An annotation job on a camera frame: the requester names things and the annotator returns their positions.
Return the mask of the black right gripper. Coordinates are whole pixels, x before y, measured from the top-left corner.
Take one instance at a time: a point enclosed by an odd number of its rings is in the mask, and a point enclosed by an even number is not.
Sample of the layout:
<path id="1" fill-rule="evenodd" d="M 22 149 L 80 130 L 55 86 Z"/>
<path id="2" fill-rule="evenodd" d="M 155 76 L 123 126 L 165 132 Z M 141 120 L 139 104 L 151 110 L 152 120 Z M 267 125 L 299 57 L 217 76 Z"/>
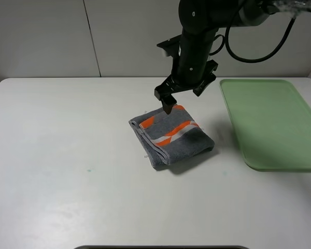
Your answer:
<path id="1" fill-rule="evenodd" d="M 179 49 L 173 58 L 171 76 L 168 76 L 154 90 L 154 96 L 162 103 L 163 110 L 169 115 L 176 99 L 172 94 L 193 90 L 200 96 L 216 79 L 213 71 L 218 67 L 214 60 L 207 61 L 209 49 Z"/>

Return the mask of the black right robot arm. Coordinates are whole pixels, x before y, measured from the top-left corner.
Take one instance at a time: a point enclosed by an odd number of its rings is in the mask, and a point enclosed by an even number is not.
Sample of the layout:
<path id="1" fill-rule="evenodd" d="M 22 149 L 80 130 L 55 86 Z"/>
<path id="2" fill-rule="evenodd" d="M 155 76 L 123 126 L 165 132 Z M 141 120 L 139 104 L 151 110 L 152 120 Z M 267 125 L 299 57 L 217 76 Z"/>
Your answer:
<path id="1" fill-rule="evenodd" d="M 275 49 L 258 59 L 237 56 L 231 49 L 232 27 L 258 26 L 270 15 L 289 12 L 291 20 Z M 182 33 L 157 45 L 172 57 L 171 74 L 154 90 L 165 113 L 170 114 L 177 101 L 174 93 L 193 91 L 200 96 L 216 76 L 218 64 L 209 60 L 225 48 L 235 60 L 255 64 L 273 57 L 286 42 L 296 17 L 311 13 L 311 1 L 180 1 L 178 7 Z"/>

